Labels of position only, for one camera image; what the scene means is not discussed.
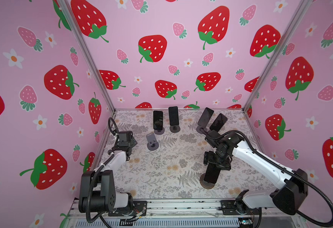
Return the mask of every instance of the pink wallpaper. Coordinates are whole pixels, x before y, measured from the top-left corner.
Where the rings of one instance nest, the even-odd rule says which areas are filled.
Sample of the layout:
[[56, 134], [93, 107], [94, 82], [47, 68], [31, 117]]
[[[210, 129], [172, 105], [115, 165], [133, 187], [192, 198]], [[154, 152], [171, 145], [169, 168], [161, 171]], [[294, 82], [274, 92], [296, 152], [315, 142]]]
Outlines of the pink wallpaper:
[[[311, 4], [252, 103], [249, 120], [267, 155], [306, 171], [333, 201], [333, 0]], [[312, 189], [300, 210], [319, 221], [331, 218]]]
[[0, 2], [0, 227], [64, 225], [110, 116], [69, 28], [51, 0]]
[[243, 106], [299, 0], [68, 0], [116, 108]]

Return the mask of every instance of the pink strawberry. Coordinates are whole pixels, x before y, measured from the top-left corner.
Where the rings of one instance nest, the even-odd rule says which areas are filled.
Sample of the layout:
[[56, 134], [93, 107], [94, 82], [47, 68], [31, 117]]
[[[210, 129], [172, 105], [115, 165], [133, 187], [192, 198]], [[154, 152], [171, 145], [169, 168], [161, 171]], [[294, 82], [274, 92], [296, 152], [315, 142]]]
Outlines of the pink strawberry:
[[286, 99], [284, 97], [278, 98], [276, 102], [274, 103], [275, 108], [282, 108], [284, 104], [286, 103]]
[[333, 99], [333, 86], [327, 85], [325, 86], [318, 94], [317, 98], [323, 101], [330, 101]]
[[213, 53], [210, 52], [207, 55], [205, 55], [205, 57], [203, 57], [202, 65], [208, 66], [210, 62], [212, 62], [212, 60], [213, 60]]
[[187, 36], [187, 30], [184, 29], [184, 25], [180, 23], [173, 24], [174, 35], [179, 36], [179, 39], [184, 39]]
[[185, 100], [185, 99], [187, 99], [187, 98], [189, 97], [189, 95], [190, 95], [189, 90], [186, 90], [186, 91], [182, 92], [182, 96], [181, 96], [181, 98], [182, 98], [183, 100]]
[[277, 86], [277, 77], [273, 76], [272, 81], [271, 81], [271, 91], [273, 91]]
[[79, 106], [79, 111], [84, 114], [85, 113], [85, 104], [83, 103], [82, 99], [78, 99], [78, 106]]
[[127, 64], [128, 63], [128, 58], [127, 55], [124, 51], [122, 51], [121, 49], [117, 50], [117, 58], [123, 63], [123, 64]]
[[74, 151], [73, 151], [73, 160], [74, 162], [78, 161], [80, 156], [80, 146], [78, 144], [76, 144], [74, 146]]
[[35, 51], [38, 52], [43, 50], [41, 40], [36, 39], [36, 35], [31, 30], [19, 26], [17, 31], [28, 47], [32, 47]]
[[286, 150], [286, 152], [284, 153], [284, 155], [289, 160], [294, 161], [295, 159], [296, 160], [298, 159], [299, 153], [297, 153], [297, 150], [295, 150], [295, 149], [288, 149], [288, 150]]
[[244, 78], [244, 76], [245, 76], [245, 73], [244, 73], [243, 69], [239, 69], [239, 70], [236, 71], [235, 78], [237, 80], [239, 80], [239, 81], [242, 80], [242, 78]]
[[333, 23], [326, 29], [323, 34], [323, 40], [321, 41], [321, 47], [326, 48], [333, 43]]
[[180, 71], [178, 70], [178, 67], [176, 67], [176, 66], [169, 65], [168, 70], [169, 70], [169, 73], [171, 73], [173, 75], [179, 75], [180, 74]]
[[73, 122], [73, 117], [71, 117], [67, 113], [65, 113], [65, 114], [61, 113], [58, 120], [59, 120], [59, 124], [69, 126]]
[[19, 93], [19, 98], [21, 98], [21, 106], [23, 110], [26, 110], [27, 112], [32, 111], [36, 105], [37, 102], [37, 95], [35, 90], [30, 85], [25, 85], [21, 92]]

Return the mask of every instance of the pink wall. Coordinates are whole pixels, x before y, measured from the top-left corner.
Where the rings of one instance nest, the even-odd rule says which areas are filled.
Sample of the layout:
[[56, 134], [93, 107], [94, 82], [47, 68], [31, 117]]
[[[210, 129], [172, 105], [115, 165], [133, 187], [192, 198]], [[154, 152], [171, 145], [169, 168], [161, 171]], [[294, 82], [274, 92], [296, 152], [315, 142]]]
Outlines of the pink wall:
[[[267, 155], [294, 170], [306, 171], [311, 176], [309, 181], [333, 201], [333, 26], [328, 29], [331, 24], [333, 1], [313, 2], [289, 41], [291, 48], [280, 56], [260, 89], [249, 120], [257, 127]], [[322, 48], [322, 41], [330, 45]], [[276, 86], [271, 81], [274, 76]], [[292, 86], [297, 79], [301, 85]], [[295, 100], [297, 89], [300, 91]], [[273, 126], [278, 119], [284, 120], [285, 129], [291, 131], [282, 135], [283, 124], [276, 123], [281, 125], [280, 129]], [[328, 206], [312, 189], [300, 209], [311, 217], [330, 220]]]
[[[251, 94], [245, 88], [255, 84], [268, 60], [254, 55], [262, 49], [260, 45], [270, 48], [278, 43], [279, 33], [283, 34], [300, 2], [68, 1], [116, 108], [135, 108], [143, 102], [153, 108], [196, 102], [201, 108], [243, 106]], [[206, 31], [214, 33], [212, 39]], [[197, 79], [206, 80], [206, 85], [199, 85], [206, 91], [197, 88]]]
[[[0, 227], [60, 226], [61, 214], [79, 194], [79, 162], [97, 151], [95, 132], [101, 139], [110, 115], [94, 78], [87, 77], [88, 65], [73, 33], [58, 22], [50, 0], [0, 3]], [[71, 47], [77, 56], [70, 54]], [[73, 96], [67, 71], [79, 85]], [[97, 124], [88, 107], [94, 92], [101, 105]], [[59, 124], [61, 114], [64, 125]], [[73, 153], [75, 145], [80, 152]]]

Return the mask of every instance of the strawberry-patterned wall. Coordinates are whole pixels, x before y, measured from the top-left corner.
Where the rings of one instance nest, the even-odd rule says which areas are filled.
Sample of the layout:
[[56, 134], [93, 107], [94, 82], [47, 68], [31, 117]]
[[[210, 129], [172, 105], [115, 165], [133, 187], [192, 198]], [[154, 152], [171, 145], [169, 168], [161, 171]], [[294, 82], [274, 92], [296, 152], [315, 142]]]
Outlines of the strawberry-patterned wall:
[[116, 108], [242, 107], [299, 0], [68, 0]]
[[[333, 201], [333, 0], [311, 4], [253, 101], [249, 121], [268, 156], [306, 171]], [[312, 189], [300, 210], [319, 221], [331, 218]]]
[[69, 28], [52, 0], [0, 1], [0, 227], [63, 227], [103, 137], [110, 111]]

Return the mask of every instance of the black smartphone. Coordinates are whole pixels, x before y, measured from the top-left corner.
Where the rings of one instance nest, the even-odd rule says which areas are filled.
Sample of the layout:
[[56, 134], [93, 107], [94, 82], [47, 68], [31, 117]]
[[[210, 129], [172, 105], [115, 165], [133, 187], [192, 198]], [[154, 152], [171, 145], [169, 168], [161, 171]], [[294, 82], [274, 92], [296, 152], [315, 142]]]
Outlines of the black smartphone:
[[154, 130], [163, 130], [163, 111], [154, 111]]
[[220, 113], [210, 126], [210, 130], [215, 130], [218, 132], [227, 121], [228, 118], [224, 116], [222, 113]]
[[207, 124], [209, 123], [213, 113], [214, 113], [214, 111], [212, 109], [205, 108], [205, 110], [202, 113], [201, 118], [198, 121], [198, 125], [201, 127], [206, 127]]
[[178, 107], [169, 107], [170, 126], [179, 125]]

